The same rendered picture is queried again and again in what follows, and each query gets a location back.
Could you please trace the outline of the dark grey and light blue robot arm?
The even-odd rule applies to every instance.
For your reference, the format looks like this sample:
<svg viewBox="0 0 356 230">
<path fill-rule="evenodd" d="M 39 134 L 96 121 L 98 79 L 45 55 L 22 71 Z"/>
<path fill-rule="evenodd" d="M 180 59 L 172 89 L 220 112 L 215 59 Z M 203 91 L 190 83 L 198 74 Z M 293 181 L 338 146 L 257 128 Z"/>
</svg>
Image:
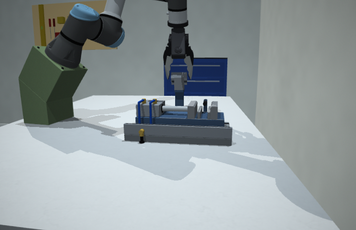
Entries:
<svg viewBox="0 0 356 230">
<path fill-rule="evenodd" d="M 168 2 L 169 23 L 187 22 L 187 0 L 158 0 Z M 107 0 L 105 10 L 75 4 L 60 32 L 46 47 L 46 55 L 56 63 L 77 68 L 81 61 L 82 47 L 86 40 L 116 48 L 124 40 L 121 14 L 125 0 Z M 171 57 L 185 59 L 185 28 L 171 29 Z"/>
</svg>

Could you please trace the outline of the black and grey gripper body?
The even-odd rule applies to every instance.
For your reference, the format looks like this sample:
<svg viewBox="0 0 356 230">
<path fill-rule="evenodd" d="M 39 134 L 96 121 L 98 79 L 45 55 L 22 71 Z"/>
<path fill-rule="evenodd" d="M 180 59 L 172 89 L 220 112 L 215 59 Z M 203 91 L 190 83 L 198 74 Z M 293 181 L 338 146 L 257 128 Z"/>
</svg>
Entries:
<svg viewBox="0 0 356 230">
<path fill-rule="evenodd" d="M 167 21 L 167 25 L 169 27 L 172 27 L 172 28 L 184 28 L 186 26 L 188 26 L 188 20 L 186 23 L 181 23 L 181 24 L 174 24 L 174 23 L 169 23 L 169 21 Z M 189 38 L 189 34 L 185 34 L 185 49 L 186 49 L 186 54 L 188 53 L 188 38 Z M 171 54 L 171 34 L 169 34 L 169 39 L 168 39 L 168 52 L 169 54 Z"/>
</svg>

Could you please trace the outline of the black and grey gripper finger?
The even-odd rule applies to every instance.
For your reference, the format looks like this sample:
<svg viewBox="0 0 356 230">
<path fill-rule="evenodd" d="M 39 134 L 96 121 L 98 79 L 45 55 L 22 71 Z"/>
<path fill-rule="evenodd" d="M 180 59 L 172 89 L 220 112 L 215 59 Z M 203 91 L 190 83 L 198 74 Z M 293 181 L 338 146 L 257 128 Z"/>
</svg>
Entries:
<svg viewBox="0 0 356 230">
<path fill-rule="evenodd" d="M 169 71 L 171 69 L 170 65 L 173 62 L 173 59 L 171 58 L 171 54 L 169 54 L 169 52 L 168 52 L 168 46 L 166 46 L 166 49 L 164 51 L 163 59 L 164 59 L 166 77 L 167 77 L 167 79 L 169 79 L 169 75 L 170 75 Z"/>
<path fill-rule="evenodd" d="M 188 53 L 186 54 L 186 58 L 184 59 L 184 62 L 187 64 L 187 70 L 189 72 L 188 76 L 191 80 L 192 78 L 192 70 L 193 70 L 193 60 L 194 60 L 194 54 L 193 51 L 191 49 L 191 47 L 188 47 Z"/>
</svg>

